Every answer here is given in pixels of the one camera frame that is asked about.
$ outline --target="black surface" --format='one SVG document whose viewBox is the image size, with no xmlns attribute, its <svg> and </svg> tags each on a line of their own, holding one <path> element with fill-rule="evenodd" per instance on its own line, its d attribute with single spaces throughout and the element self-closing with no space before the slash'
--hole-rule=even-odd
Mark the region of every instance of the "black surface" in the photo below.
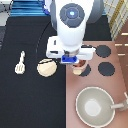
<svg viewBox="0 0 128 128">
<path fill-rule="evenodd" d="M 115 67 L 109 62 L 100 63 L 98 70 L 103 76 L 112 76 L 115 73 Z"/>
<path fill-rule="evenodd" d="M 0 26 L 0 49 L 2 46 L 3 39 L 4 39 L 5 29 L 6 29 L 5 26 Z"/>
<path fill-rule="evenodd" d="M 88 76 L 89 74 L 90 74 L 90 72 L 91 72 L 91 67 L 90 67 L 90 65 L 88 64 L 87 65 L 87 67 L 86 67 L 86 69 L 84 70 L 84 72 L 82 72 L 81 73 L 81 75 L 80 76 Z"/>
<path fill-rule="evenodd" d="M 103 15 L 96 23 L 87 24 L 85 30 L 85 41 L 112 41 L 108 18 Z"/>
<path fill-rule="evenodd" d="M 38 74 L 35 49 L 49 17 L 10 17 L 0 51 L 0 128 L 66 128 L 66 68 L 58 65 L 55 75 Z M 39 45 L 38 61 L 45 58 L 48 27 Z M 26 71 L 14 71 L 20 52 L 26 53 Z"/>
<path fill-rule="evenodd" d="M 99 57 L 106 58 L 111 55 L 111 49 L 106 45 L 99 45 L 96 48 L 96 54 Z"/>
</svg>

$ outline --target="black burner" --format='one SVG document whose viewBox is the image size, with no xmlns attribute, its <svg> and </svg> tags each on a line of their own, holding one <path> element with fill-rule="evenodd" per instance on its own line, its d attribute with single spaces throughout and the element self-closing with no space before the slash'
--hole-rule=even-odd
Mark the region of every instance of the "black burner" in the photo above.
<svg viewBox="0 0 128 128">
<path fill-rule="evenodd" d="M 89 64 L 87 65 L 87 67 L 86 67 L 86 69 L 84 70 L 84 72 L 82 72 L 81 74 L 80 74 L 80 76 L 88 76 L 89 75 L 89 73 L 91 72 L 91 68 L 90 68 L 90 66 L 89 66 Z"/>
<path fill-rule="evenodd" d="M 100 74 L 103 76 L 112 76 L 115 72 L 114 66 L 109 62 L 102 62 L 98 66 Z"/>
<path fill-rule="evenodd" d="M 96 54 L 99 57 L 106 58 L 111 55 L 111 49 L 106 45 L 99 45 L 96 48 Z"/>
</svg>

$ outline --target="white robot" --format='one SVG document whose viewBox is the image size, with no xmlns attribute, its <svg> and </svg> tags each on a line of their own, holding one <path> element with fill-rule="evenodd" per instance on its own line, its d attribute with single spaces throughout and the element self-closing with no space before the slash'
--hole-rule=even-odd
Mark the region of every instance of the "white robot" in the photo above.
<svg viewBox="0 0 128 128">
<path fill-rule="evenodd" d="M 86 24 L 95 23 L 103 13 L 103 0 L 45 0 L 45 9 L 57 31 L 48 39 L 46 56 L 60 58 L 62 64 L 91 60 L 96 49 L 82 43 Z"/>
</svg>

